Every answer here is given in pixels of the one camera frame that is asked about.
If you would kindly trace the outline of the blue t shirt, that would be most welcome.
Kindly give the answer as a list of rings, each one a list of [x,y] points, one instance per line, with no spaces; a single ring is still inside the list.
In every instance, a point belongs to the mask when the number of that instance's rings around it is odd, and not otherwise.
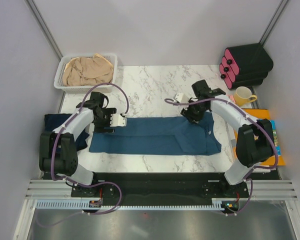
[[[211,113],[198,124],[183,116],[128,118],[113,133],[94,133],[89,147],[91,153],[160,156],[211,156],[221,150]]]

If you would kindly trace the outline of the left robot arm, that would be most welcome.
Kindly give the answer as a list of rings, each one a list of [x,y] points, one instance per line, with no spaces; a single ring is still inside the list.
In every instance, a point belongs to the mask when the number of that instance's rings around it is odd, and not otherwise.
[[[108,101],[103,93],[93,92],[78,115],[71,114],[58,127],[40,135],[39,169],[55,180],[67,178],[81,184],[89,197],[99,193],[100,185],[94,181],[94,173],[79,164],[79,139],[86,140],[86,128],[90,124],[94,124],[95,133],[115,131],[111,120],[117,109],[104,105]]]

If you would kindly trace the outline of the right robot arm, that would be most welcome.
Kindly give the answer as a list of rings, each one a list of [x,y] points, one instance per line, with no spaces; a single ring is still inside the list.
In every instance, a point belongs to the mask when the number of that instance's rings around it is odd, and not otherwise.
[[[225,181],[219,184],[219,191],[225,197],[237,191],[237,184],[243,182],[254,169],[262,168],[261,163],[270,157],[279,161],[275,146],[272,123],[268,119],[258,119],[236,105],[220,89],[211,89],[205,80],[191,86],[195,99],[177,94],[177,103],[186,107],[181,114],[191,123],[198,123],[208,111],[222,117],[237,133],[236,160],[224,173]]]

